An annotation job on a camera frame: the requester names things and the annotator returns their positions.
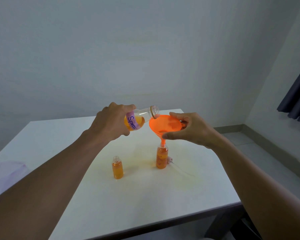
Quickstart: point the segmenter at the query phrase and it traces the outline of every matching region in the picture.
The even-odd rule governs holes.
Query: orange bottle
[[[123,177],[123,167],[122,161],[118,156],[115,156],[112,161],[112,171],[115,179],[120,179]]]
[[[167,166],[168,147],[166,144],[158,146],[156,166],[159,169],[164,169]]]
[[[160,111],[157,106],[150,106],[146,109],[135,109],[124,117],[124,124],[129,131],[136,131],[140,129],[145,122],[148,122],[151,118],[156,119],[160,116]]]

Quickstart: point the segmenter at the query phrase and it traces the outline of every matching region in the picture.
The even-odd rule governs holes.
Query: label
[[[127,113],[126,117],[127,117],[127,121],[129,123],[131,129],[136,131],[141,128],[141,126],[136,122],[136,117],[135,117],[133,111],[130,113]]]

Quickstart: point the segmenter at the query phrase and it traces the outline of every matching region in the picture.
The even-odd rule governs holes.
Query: forearm
[[[211,148],[264,239],[300,239],[300,200],[221,135]]]
[[[48,239],[93,159],[106,145],[78,140],[0,195],[0,239]]]

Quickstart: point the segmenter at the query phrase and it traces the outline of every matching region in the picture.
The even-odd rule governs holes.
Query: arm
[[[110,141],[129,135],[126,113],[111,103],[70,146],[0,195],[0,239],[48,239],[84,174]]]
[[[219,157],[244,208],[263,239],[300,239],[300,200],[263,172],[197,113],[170,113],[188,123],[184,130],[164,134],[206,146]]]

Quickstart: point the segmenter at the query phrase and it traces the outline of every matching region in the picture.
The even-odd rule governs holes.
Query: glass bottle
[[[157,161],[156,166],[159,169],[164,169],[167,166],[168,159],[168,147],[166,144],[160,144],[157,149]]]
[[[123,167],[122,161],[118,156],[115,156],[112,161],[112,171],[115,179],[120,179],[123,177]]]
[[[146,109],[135,109],[124,117],[124,124],[129,131],[140,129],[145,122],[151,118],[156,119],[160,116],[160,111],[157,106],[150,106]]]

